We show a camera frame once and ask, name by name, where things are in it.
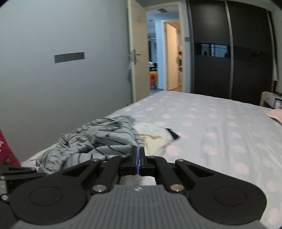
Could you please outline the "grey striped garment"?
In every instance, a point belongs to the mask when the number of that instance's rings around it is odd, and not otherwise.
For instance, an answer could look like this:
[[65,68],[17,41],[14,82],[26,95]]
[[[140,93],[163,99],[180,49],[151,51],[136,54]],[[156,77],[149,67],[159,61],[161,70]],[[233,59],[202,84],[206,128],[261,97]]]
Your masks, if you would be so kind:
[[134,146],[144,146],[134,123],[135,119],[127,115],[86,123],[62,134],[53,148],[37,158],[36,166],[41,172],[52,174],[93,158],[108,161],[114,156],[131,154]]

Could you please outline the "dark red garment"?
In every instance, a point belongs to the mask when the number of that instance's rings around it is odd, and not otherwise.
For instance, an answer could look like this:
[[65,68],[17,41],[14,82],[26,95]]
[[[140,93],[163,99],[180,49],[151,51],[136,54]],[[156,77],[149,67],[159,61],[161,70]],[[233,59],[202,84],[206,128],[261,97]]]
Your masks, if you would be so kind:
[[20,162],[10,149],[2,131],[0,131],[0,163],[8,166],[20,166]]

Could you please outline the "polka dot bed sheet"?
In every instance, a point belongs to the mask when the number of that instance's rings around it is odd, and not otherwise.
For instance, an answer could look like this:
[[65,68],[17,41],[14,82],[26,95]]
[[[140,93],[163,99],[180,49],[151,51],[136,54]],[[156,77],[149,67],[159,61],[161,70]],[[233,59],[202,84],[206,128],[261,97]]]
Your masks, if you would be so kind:
[[236,177],[263,190],[261,222],[281,227],[281,124],[268,108],[184,92],[162,91],[126,106],[113,116],[172,129],[179,139],[162,151],[168,162],[183,158]]

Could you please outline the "cream white garment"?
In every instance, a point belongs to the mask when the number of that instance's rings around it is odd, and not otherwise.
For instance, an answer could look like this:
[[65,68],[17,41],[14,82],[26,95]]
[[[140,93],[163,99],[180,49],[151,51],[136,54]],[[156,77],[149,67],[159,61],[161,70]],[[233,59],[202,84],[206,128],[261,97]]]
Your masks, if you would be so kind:
[[135,123],[133,127],[143,141],[146,156],[161,156],[169,145],[180,138],[173,130],[150,123]]

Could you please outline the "pink pillow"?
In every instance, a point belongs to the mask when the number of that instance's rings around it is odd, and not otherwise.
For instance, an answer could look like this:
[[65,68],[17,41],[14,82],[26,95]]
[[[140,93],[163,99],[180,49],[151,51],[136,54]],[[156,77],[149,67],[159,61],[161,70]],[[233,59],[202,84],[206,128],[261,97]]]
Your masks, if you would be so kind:
[[267,112],[267,116],[282,124],[282,109],[272,109]]

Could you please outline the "white bedside table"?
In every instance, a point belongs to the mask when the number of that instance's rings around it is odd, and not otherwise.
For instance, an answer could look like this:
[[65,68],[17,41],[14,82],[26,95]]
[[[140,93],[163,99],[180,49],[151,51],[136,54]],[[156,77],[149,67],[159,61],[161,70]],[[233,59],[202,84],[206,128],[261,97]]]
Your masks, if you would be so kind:
[[260,106],[271,109],[281,109],[281,96],[272,92],[262,92],[260,97]]

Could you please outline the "black sliding wardrobe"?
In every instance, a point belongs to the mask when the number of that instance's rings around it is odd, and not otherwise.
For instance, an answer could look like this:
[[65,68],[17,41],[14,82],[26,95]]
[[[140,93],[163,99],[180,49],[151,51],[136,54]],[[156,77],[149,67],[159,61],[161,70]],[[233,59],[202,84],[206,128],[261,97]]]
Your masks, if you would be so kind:
[[188,1],[187,10],[191,91],[258,105],[275,84],[271,12],[238,1]]

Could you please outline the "beige open door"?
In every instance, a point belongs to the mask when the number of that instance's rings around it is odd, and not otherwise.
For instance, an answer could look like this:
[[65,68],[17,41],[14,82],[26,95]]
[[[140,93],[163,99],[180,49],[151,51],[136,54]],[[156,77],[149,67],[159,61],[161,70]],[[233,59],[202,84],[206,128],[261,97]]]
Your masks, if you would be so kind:
[[150,95],[146,10],[137,1],[128,1],[128,23],[132,97],[137,102]]

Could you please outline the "grey wall panel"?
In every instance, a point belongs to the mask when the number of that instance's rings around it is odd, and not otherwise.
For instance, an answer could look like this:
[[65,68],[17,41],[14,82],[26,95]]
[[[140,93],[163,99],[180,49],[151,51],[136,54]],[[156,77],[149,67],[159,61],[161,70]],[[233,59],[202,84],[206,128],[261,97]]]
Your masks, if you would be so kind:
[[64,63],[64,62],[78,61],[84,59],[85,59],[84,52],[64,53],[64,54],[57,54],[54,56],[55,63]]

